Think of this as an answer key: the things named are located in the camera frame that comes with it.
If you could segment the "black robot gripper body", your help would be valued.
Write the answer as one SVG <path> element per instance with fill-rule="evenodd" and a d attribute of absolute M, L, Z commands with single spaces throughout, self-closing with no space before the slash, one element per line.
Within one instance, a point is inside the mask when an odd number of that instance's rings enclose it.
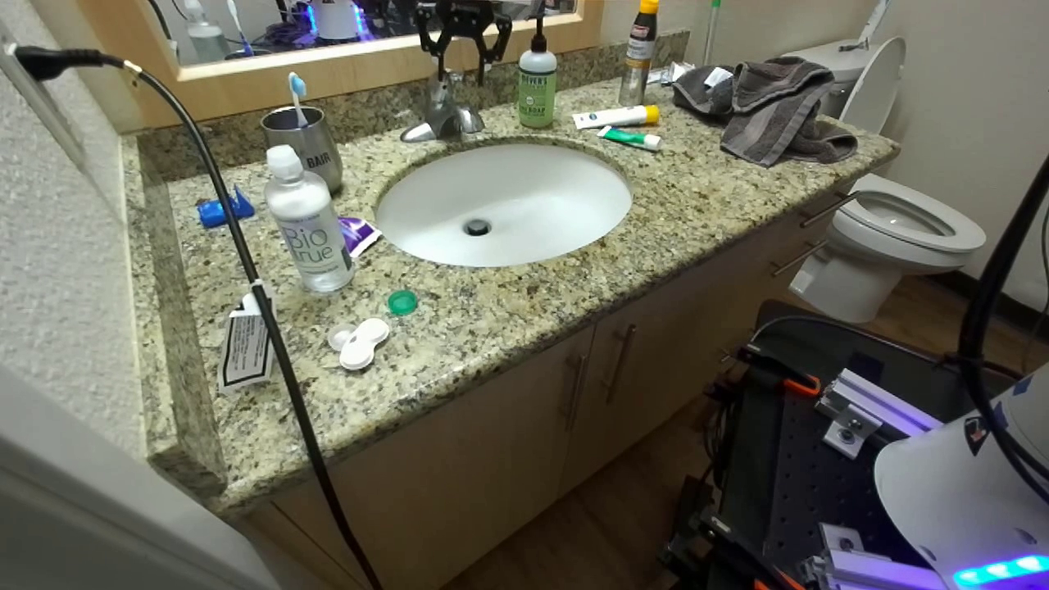
<path fill-rule="evenodd" d="M 482 52 L 501 52 L 513 37 L 500 0 L 417 0 L 412 20 L 428 52 L 444 52 L 456 37 Z"/>

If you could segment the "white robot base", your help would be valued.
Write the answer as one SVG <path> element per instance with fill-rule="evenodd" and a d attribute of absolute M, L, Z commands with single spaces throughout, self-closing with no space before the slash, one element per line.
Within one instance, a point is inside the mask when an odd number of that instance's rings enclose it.
<path fill-rule="evenodd" d="M 970 410 L 874 456 L 899 534 L 953 590 L 1049 590 L 1049 505 Z"/>

